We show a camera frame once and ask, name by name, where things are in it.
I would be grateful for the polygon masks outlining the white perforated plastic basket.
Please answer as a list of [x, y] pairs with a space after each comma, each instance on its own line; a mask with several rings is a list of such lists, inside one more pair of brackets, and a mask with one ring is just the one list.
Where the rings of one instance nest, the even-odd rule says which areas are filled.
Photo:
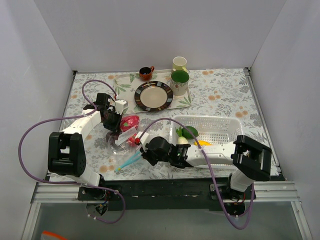
[[[212, 169], [226, 169], [234, 171], [237, 168], [233, 165], [231, 155], [235, 152], [233, 143], [237, 136], [244, 135], [244, 128], [239, 119], [235, 117], [222, 116], [200, 116], [200, 115], [176, 115], [174, 120], [184, 126], [192, 126], [198, 131], [198, 141], [211, 143], [210, 146], [202, 146]], [[176, 129], [180, 125], [171, 122], [169, 132], [169, 143], [176, 145], [178, 136]], [[198, 146], [194, 145], [194, 140], [189, 140], [191, 147], [188, 148], [187, 156], [189, 164], [195, 168], [208, 169], [208, 164]]]

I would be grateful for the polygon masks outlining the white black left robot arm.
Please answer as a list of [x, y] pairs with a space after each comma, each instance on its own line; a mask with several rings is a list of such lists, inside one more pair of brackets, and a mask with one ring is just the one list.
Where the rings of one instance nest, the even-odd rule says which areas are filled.
[[87, 104], [81, 118], [61, 132], [53, 132], [48, 141], [48, 170], [66, 176], [83, 185], [90, 185], [89, 194], [95, 200], [106, 196], [102, 176], [87, 166], [85, 138], [100, 123], [110, 132], [117, 133], [128, 102], [115, 100], [109, 94], [98, 93], [96, 101]]

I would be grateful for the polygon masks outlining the yellow fake corn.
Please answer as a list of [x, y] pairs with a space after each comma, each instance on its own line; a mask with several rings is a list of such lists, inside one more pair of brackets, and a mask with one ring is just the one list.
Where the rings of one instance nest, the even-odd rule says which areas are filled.
[[209, 143], [209, 142], [207, 142], [207, 141], [203, 141], [203, 140], [198, 140], [198, 141], [195, 141], [194, 143], [193, 143], [194, 145], [200, 145], [200, 146], [212, 146], [212, 144], [211, 143]]

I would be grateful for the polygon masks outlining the white fake food roll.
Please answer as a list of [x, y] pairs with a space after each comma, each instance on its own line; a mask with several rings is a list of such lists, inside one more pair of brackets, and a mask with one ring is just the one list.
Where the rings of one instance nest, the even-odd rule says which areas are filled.
[[176, 128], [175, 132], [178, 136], [178, 139], [177, 139], [178, 145], [185, 145], [189, 143], [189, 141], [183, 136], [183, 129], [181, 127]]

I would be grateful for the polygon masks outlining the clear zip top bag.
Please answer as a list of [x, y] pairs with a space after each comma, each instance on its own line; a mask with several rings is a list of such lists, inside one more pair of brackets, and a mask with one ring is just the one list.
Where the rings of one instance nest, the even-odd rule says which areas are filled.
[[110, 155], [110, 160], [113, 160], [114, 163], [114, 171], [116, 173], [121, 172], [125, 167], [135, 163], [141, 158], [140, 153], [138, 153], [138, 147], [129, 146], [127, 144], [128, 138], [132, 135], [137, 134], [140, 128], [140, 124], [138, 129], [132, 127], [131, 129], [122, 132], [120, 129], [117, 133], [119, 133], [118, 140], [115, 141], [117, 147], [107, 147], [107, 152]]

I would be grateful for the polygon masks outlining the green fake vegetable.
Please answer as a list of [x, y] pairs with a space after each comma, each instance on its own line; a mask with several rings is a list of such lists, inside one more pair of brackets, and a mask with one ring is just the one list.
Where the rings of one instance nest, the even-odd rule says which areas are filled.
[[199, 133], [194, 127], [186, 126], [182, 129], [182, 136], [187, 140], [191, 140], [194, 137], [197, 138], [199, 136]]

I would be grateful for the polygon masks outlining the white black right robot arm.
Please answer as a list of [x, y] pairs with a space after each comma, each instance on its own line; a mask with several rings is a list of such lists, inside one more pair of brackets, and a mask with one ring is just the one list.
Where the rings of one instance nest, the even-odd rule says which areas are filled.
[[229, 176], [226, 186], [227, 195], [237, 199], [255, 181], [267, 182], [271, 178], [272, 150], [246, 136], [237, 135], [234, 141], [222, 141], [213, 145], [205, 145], [198, 140], [198, 131], [204, 126], [202, 120], [208, 120], [213, 125], [205, 127], [204, 133], [215, 131], [218, 124], [222, 126], [215, 134], [223, 135], [232, 126], [232, 119], [226, 117], [200, 117], [188, 116], [194, 120], [191, 126], [182, 126], [177, 118], [172, 122], [179, 127], [172, 131], [176, 133], [177, 140], [169, 143], [163, 137], [151, 137], [148, 133], [138, 132], [132, 140], [133, 144], [140, 145], [128, 160], [119, 169], [122, 169], [140, 158], [147, 160], [152, 166], [159, 162], [170, 163], [171, 166], [184, 169], [207, 165], [235, 166], [237, 170]]

